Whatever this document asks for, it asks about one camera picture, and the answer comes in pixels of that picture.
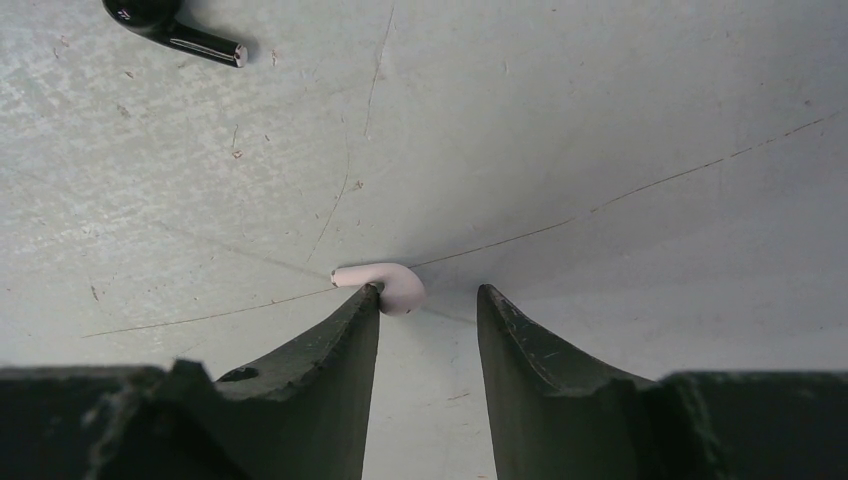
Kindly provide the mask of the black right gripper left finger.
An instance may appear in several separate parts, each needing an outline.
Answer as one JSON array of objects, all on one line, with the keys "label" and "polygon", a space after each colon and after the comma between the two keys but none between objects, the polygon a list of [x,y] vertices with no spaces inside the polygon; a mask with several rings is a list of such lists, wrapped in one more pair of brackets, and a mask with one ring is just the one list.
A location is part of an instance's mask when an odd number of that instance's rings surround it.
[{"label": "black right gripper left finger", "polygon": [[379,294],[212,380],[201,363],[1,372],[5,479],[358,479]]}]

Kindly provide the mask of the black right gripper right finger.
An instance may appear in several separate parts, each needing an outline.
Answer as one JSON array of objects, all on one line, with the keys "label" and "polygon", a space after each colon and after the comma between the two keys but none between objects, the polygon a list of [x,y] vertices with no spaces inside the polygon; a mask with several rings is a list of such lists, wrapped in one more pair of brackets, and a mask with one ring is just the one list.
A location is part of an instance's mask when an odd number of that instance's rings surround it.
[{"label": "black right gripper right finger", "polygon": [[843,479],[843,371],[611,366],[477,292],[478,345],[501,479]]}]

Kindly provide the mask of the white earbud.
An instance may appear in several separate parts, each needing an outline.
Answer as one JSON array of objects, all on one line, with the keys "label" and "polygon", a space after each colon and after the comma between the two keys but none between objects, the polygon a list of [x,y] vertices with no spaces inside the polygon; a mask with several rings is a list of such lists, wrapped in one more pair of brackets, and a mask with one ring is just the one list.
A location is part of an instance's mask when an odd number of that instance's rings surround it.
[{"label": "white earbud", "polygon": [[337,268],[330,279],[336,287],[380,285],[379,310],[387,316],[407,315],[419,309],[427,298],[421,279],[410,268],[397,263]]}]

